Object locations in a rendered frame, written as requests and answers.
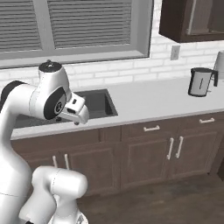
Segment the brown drawer front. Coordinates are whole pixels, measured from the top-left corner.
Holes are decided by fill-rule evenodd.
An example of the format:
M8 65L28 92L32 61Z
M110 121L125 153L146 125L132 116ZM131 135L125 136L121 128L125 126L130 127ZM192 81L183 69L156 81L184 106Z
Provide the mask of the brown drawer front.
M144 132L144 127L153 128L159 125L160 130ZM134 140L137 138L172 137L178 130L179 119L166 119L150 122L132 123L122 126L122 140Z
M214 118L215 122L199 122L199 119L207 120L210 118ZM184 118L184 121L181 124L183 130L218 129L220 126L224 126L224 112L188 116Z

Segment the dark brown wall cupboard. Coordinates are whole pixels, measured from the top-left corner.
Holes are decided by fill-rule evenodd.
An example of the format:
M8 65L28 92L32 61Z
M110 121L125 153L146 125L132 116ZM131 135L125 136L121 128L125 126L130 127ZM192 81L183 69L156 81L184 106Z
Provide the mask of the dark brown wall cupboard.
M192 29L186 29L193 0L163 0L159 34L177 43L224 40L224 0L197 0Z

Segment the brown cupboard door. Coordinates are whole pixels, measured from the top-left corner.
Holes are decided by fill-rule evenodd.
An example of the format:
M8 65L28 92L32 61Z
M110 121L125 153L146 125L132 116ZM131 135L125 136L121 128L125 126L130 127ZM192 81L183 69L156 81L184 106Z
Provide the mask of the brown cupboard door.
M205 131L183 133L180 136L184 137L184 141L180 157L176 158L178 148L173 156L171 178L181 179L208 172L211 167L211 160L217 151L220 133L218 131Z
M121 162L121 187L128 189L165 179L170 137L137 140L124 146Z
M87 196L116 193L120 185L120 163L115 143L73 146L60 151L68 155L70 170L87 177Z
M60 153L57 150L36 151L36 152L19 152L19 155L28 163L31 170L34 171L40 166L54 166L53 156L56 156L58 168L62 168Z

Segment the black and silver electric kettle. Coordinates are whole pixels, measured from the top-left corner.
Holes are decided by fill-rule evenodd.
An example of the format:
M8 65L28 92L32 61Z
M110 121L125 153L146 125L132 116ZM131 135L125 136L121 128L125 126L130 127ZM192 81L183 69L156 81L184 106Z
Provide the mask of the black and silver electric kettle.
M217 71L205 67L192 68L188 94L195 97L205 97L212 76L214 76L213 85L217 87L219 79L219 73Z

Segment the brown fixed sink panel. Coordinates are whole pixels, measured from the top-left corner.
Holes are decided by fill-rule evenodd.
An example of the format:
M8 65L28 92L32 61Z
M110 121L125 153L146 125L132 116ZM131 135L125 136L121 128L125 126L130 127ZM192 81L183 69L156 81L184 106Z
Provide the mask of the brown fixed sink panel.
M62 149L76 145L97 144L100 142L119 142L121 127L90 129L64 134L38 136L26 139L12 140L12 146L18 151L43 151Z

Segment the grey framed window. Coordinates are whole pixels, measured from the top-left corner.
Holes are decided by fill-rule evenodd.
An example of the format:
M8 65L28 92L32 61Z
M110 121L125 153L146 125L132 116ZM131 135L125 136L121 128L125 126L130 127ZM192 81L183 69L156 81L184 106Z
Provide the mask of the grey framed window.
M154 0L132 0L130 43L58 49L46 0L32 0L38 24L39 50L0 52L0 68L34 67L47 60L62 64L144 58L150 54Z

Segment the grey window blind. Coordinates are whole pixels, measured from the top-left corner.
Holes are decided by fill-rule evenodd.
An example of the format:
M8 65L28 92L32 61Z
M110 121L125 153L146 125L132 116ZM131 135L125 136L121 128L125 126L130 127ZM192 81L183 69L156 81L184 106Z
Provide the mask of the grey window blind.
M32 0L0 0L0 53L39 50Z
M55 46L130 43L132 0L46 0Z

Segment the grey wall outlet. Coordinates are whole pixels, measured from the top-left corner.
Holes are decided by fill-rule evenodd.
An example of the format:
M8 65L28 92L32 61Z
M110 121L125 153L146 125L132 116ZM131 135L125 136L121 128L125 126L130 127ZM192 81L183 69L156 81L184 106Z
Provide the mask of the grey wall outlet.
M174 45L171 48L171 60L177 60L179 58L180 46Z

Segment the dark grey sink basin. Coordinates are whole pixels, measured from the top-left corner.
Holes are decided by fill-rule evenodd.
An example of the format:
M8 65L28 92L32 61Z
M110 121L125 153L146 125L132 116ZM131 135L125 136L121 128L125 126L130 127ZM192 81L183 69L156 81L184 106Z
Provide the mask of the dark grey sink basin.
M85 105L88 108L90 119L118 116L116 107L107 89L80 91L76 92L76 94L85 99ZM41 120L27 115L19 115L16 120L15 128L20 129L55 123L69 123L69 120L63 118L61 118L60 122L57 122L56 118L52 120Z

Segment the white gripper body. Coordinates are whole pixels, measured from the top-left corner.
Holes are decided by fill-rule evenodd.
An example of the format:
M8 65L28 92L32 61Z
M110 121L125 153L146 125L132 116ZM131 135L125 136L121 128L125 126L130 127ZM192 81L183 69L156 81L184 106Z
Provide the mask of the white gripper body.
M59 114L59 117L63 119L67 119L74 123L82 123L85 124L89 119L89 112L86 105L84 105L80 112L75 112L70 108L64 108L62 112Z

